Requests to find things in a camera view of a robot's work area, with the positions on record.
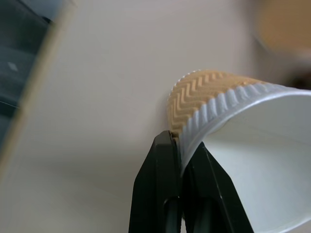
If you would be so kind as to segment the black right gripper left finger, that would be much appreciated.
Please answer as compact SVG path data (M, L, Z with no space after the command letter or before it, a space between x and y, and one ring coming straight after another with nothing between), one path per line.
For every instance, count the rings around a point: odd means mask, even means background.
M177 145L170 131L157 135L135 178L129 231L181 231L181 179Z

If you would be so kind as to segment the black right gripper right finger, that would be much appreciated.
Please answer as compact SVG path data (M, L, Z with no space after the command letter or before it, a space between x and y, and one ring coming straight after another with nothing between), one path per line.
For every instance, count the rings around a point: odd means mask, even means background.
M182 204L188 233L253 232L230 176L204 143L186 166Z

